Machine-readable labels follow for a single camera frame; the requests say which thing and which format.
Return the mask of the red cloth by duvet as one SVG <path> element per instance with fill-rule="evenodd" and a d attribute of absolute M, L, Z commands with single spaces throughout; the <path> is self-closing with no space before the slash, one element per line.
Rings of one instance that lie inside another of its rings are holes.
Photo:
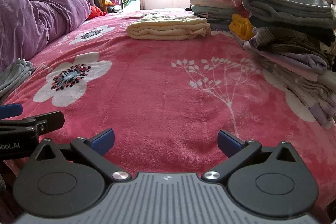
<path fill-rule="evenodd" d="M 105 11 L 101 11 L 101 9 L 97 6 L 91 6 L 91 12 L 87 18 L 87 20 L 96 18 L 98 16 L 105 16 L 106 12 Z"/>

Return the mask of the folded cream blanket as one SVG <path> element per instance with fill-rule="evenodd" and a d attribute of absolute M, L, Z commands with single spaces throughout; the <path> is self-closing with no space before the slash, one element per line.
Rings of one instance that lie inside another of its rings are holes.
<path fill-rule="evenodd" d="M 181 41 L 210 35 L 211 26 L 194 15 L 146 15 L 127 26 L 126 33 L 137 40 Z"/>

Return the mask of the folded grey garment on stack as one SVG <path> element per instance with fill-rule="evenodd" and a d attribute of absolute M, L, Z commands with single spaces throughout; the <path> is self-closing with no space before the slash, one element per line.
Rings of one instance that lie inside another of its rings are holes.
<path fill-rule="evenodd" d="M 335 28 L 335 16 L 325 0 L 241 0 L 256 18 L 298 26 Z"/>

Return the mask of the purple duvet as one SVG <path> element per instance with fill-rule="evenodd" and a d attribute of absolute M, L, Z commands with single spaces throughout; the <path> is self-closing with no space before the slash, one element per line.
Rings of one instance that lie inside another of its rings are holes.
<path fill-rule="evenodd" d="M 32 59 L 90 14 L 87 0 L 1 0 L 1 72 L 18 58 Z"/>

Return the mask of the folded teal garment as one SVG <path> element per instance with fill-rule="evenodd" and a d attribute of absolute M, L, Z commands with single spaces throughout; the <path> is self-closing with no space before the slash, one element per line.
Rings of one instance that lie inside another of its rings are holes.
<path fill-rule="evenodd" d="M 235 9 L 223 9 L 209 6 L 191 6 L 191 10 L 192 12 L 197 14 L 208 12 L 209 14 L 213 15 L 225 15 L 225 16 L 231 16 L 232 14 L 236 13 Z"/>

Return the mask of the pink floral bed blanket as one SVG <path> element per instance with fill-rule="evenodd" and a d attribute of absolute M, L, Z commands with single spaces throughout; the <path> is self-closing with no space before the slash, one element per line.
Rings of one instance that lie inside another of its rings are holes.
<path fill-rule="evenodd" d="M 318 182 L 318 205 L 335 200 L 334 124 L 322 127 L 230 33 L 134 40 L 126 29 L 141 17 L 99 16 L 49 43 L 6 103 L 21 104 L 24 117 L 60 110 L 56 143 L 112 128 L 106 157 L 130 173 L 202 173 L 225 158 L 222 129 L 264 146 L 287 140 Z"/>

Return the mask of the dark plaid folded garment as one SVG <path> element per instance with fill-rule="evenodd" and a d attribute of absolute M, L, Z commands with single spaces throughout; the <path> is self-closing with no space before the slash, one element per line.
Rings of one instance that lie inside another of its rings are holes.
<path fill-rule="evenodd" d="M 255 36 L 251 44 L 259 51 L 270 53 L 312 54 L 326 62 L 327 68 L 334 64 L 335 54 L 319 38 L 303 32 L 282 27 L 260 27 L 253 29 Z"/>

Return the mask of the yellow folded garment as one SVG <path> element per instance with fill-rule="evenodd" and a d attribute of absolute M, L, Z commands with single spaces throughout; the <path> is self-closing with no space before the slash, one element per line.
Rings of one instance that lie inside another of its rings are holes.
<path fill-rule="evenodd" d="M 239 14 L 232 15 L 232 21 L 229 25 L 229 29 L 235 35 L 237 35 L 242 40 L 250 40 L 254 37 L 252 32 L 254 26 L 250 23 L 248 18 L 245 18 Z"/>

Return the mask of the white dotted folded sheet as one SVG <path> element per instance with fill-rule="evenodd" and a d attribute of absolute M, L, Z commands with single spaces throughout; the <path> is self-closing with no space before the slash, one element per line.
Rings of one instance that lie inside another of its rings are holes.
<path fill-rule="evenodd" d="M 265 58 L 259 61 L 264 78 L 285 93 L 292 112 L 304 121 L 317 121 L 323 128 L 331 128 L 335 118 L 335 80 L 327 76 L 321 83 L 312 82 Z"/>

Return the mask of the grey sweatshirt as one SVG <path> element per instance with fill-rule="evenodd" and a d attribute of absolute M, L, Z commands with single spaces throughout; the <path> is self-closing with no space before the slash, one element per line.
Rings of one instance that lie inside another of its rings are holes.
<path fill-rule="evenodd" d="M 32 62 L 25 59 L 16 59 L 1 73 L 0 100 L 1 105 L 6 98 L 15 91 L 34 72 L 35 67 Z"/>

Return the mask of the folded lilac garment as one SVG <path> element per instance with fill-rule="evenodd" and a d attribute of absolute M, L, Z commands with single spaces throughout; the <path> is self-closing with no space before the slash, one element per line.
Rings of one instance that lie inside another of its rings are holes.
<path fill-rule="evenodd" d="M 291 47 L 286 37 L 275 38 L 257 34 L 244 43 L 244 49 L 313 82 L 327 71 L 327 62 L 324 58 L 307 49 L 298 53 L 298 49 Z"/>

